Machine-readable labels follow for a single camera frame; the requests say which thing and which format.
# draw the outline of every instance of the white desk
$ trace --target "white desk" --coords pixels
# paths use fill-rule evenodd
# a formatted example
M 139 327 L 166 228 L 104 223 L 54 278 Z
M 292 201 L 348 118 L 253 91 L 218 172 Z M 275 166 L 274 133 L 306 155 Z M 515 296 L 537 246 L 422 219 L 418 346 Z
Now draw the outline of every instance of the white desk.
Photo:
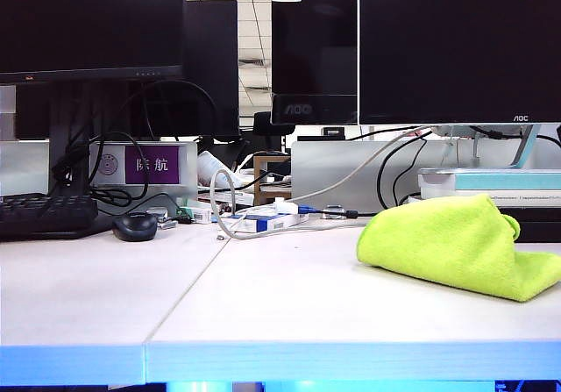
M 515 303 L 365 267 L 359 233 L 232 240 L 148 344 L 147 380 L 561 377 L 561 285 Z
M 144 343 L 225 246 L 215 232 L 0 244 L 0 385 L 143 383 Z
M 1 244 L 0 384 L 561 377 L 561 285 L 515 303 L 364 267 L 359 232 Z

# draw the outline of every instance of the black mouse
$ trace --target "black mouse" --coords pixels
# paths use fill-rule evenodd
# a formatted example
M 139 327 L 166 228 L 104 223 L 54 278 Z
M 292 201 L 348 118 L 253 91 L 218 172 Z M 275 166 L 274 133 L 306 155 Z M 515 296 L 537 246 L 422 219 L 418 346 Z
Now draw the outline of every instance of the black mouse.
M 152 240 L 158 230 L 158 219 L 146 212 L 132 212 L 113 220 L 113 233 L 123 241 Z

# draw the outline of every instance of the black keyboard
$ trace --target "black keyboard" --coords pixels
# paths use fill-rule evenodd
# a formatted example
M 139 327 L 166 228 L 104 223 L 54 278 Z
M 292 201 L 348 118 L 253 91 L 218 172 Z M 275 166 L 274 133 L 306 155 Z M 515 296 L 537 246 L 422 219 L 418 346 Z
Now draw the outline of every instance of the black keyboard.
M 89 196 L 5 196 L 0 202 L 0 237 L 73 232 L 90 227 L 97 203 Z

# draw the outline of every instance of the yellow-green microfiber cloth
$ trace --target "yellow-green microfiber cloth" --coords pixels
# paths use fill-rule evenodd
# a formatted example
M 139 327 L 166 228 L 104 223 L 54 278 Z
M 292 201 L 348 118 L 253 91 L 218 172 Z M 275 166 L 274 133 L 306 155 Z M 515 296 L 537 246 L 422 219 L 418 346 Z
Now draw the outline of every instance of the yellow-green microfiber cloth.
M 362 231 L 357 257 L 390 271 L 525 302 L 561 280 L 561 256 L 515 250 L 518 222 L 487 195 L 384 210 Z

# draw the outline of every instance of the black monitor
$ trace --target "black monitor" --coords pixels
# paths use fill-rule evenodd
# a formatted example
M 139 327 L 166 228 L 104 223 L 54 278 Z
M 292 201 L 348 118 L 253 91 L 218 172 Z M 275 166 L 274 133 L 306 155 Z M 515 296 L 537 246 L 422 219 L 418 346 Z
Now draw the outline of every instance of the black monitor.
M 201 92 L 179 83 L 161 83 L 131 105 L 131 128 L 148 136 L 143 101 L 155 136 L 239 135 L 238 5 L 233 0 L 189 1 L 185 9 L 183 79 Z M 131 90 L 139 89 L 139 83 Z
M 181 75 L 184 0 L 0 0 L 0 83 Z
M 360 123 L 561 119 L 561 0 L 360 0 Z
M 272 2 L 274 124 L 357 123 L 357 0 Z

